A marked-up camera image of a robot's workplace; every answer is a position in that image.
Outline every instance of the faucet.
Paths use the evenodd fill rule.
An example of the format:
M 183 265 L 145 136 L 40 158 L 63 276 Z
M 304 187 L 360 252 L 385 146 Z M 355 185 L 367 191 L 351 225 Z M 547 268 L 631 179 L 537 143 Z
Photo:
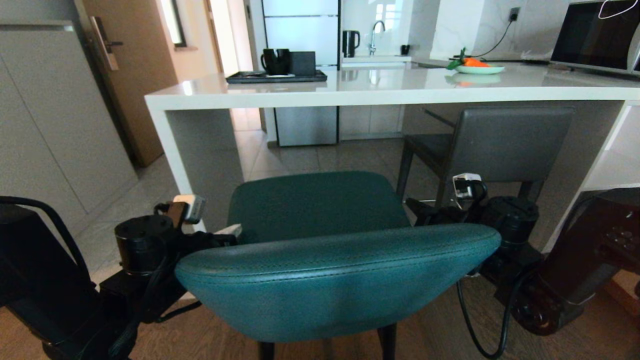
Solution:
M 373 30 L 371 30 L 371 44 L 369 44 L 369 56 L 373 56 L 373 54 L 376 53 L 376 25 L 378 25 L 378 23 L 382 25 L 382 32 L 387 30 L 385 22 L 382 20 L 378 20 L 373 24 Z

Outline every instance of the black tray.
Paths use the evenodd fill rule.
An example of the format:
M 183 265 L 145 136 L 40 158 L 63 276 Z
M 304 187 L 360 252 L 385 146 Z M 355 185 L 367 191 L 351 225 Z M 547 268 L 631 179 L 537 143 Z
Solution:
M 326 81 L 326 74 L 316 70 L 313 76 L 289 76 L 280 78 L 267 76 L 264 71 L 239 71 L 227 78 L 230 84 L 255 84 L 255 83 L 308 83 L 311 81 Z

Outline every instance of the carrot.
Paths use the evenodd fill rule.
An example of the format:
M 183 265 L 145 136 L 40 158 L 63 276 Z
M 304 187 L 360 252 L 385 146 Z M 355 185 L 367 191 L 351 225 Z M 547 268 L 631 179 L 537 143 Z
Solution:
M 473 67 L 489 67 L 488 64 L 481 62 L 478 59 L 474 59 L 474 58 L 466 58 L 465 60 L 465 66 L 473 66 Z

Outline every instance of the green vegetable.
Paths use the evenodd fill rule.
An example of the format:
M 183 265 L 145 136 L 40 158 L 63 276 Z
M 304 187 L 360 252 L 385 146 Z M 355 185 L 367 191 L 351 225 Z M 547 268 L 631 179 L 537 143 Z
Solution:
M 466 47 L 463 47 L 462 50 L 460 50 L 460 57 L 455 59 L 455 60 L 453 60 L 452 62 L 450 62 L 447 65 L 447 70 L 453 70 L 456 67 L 459 67 L 460 65 L 464 65 L 465 64 L 464 61 L 465 61 L 465 57 L 466 57 L 465 56 L 465 51 L 466 50 L 467 50 Z

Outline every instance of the microwave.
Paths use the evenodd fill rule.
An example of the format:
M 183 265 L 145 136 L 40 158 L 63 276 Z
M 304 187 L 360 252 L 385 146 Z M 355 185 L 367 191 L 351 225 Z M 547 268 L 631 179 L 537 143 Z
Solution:
M 640 3 L 636 0 L 570 4 L 552 63 L 640 76 Z M 621 13 L 609 19 L 602 17 Z

